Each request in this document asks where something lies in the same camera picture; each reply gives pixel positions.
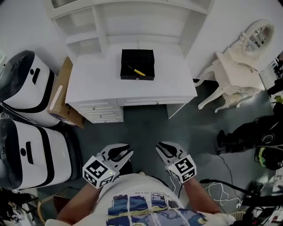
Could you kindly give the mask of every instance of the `white desk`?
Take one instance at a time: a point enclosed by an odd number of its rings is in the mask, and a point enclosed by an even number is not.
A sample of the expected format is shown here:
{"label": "white desk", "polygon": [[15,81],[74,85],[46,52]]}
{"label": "white desk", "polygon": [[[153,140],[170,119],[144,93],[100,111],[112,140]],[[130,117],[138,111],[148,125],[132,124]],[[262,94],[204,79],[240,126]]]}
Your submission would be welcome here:
{"label": "white desk", "polygon": [[[121,80],[122,49],[153,49],[153,81]],[[135,42],[110,45],[105,57],[79,56],[69,80],[66,103],[93,123],[123,121],[123,106],[167,104],[172,117],[197,96],[180,45]]]}

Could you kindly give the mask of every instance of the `white ornate chair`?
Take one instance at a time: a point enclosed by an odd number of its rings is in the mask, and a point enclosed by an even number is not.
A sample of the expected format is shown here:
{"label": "white ornate chair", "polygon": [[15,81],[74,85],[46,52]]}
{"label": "white ornate chair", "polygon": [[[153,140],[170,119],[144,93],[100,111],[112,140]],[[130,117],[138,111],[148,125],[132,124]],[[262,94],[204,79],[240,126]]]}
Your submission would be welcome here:
{"label": "white ornate chair", "polygon": [[[273,34],[272,23],[268,20],[260,20],[242,33],[239,40],[224,53],[216,52],[218,59],[200,75],[195,86],[202,84],[210,72],[213,72],[219,87],[198,105],[198,109],[202,109],[207,103],[224,93],[230,97],[238,93],[243,97],[239,99],[239,102],[243,102],[264,90],[257,60],[270,44]],[[226,107],[229,105],[225,104],[225,107],[217,108],[215,112]]]}

